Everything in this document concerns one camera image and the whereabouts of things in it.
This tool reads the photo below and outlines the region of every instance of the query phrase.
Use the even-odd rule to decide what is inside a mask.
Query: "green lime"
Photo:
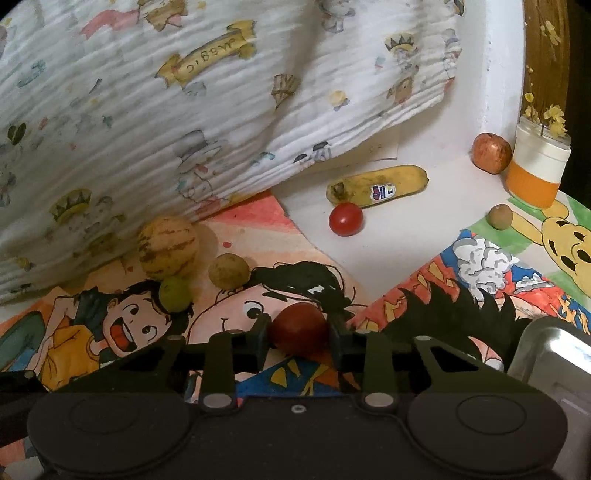
[[[193,301],[189,282],[180,277],[165,278],[160,284],[158,299],[168,313],[178,313],[188,309]]]

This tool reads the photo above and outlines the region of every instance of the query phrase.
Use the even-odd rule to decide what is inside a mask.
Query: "apple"
[[[495,134],[480,134],[472,145],[472,161],[479,169],[493,175],[505,170],[513,152],[507,141]]]

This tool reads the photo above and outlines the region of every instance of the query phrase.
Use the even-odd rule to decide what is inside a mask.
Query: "banana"
[[[422,168],[400,165],[338,179],[326,187],[326,198],[333,205],[351,202],[361,208],[370,207],[418,193],[427,183],[427,172]]]

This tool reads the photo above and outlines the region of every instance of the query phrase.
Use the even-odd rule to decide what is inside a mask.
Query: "plastic container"
[[[509,164],[506,187],[522,202],[545,209],[552,205],[570,157],[570,137],[555,137],[541,125],[522,116]]]

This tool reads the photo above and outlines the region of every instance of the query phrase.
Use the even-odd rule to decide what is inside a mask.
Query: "red tomato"
[[[341,203],[330,213],[329,226],[337,235],[355,235],[363,227],[363,211],[354,203]]]
[[[307,301],[284,308],[269,327],[269,340],[283,353],[306,356],[321,351],[329,339],[323,313]]]

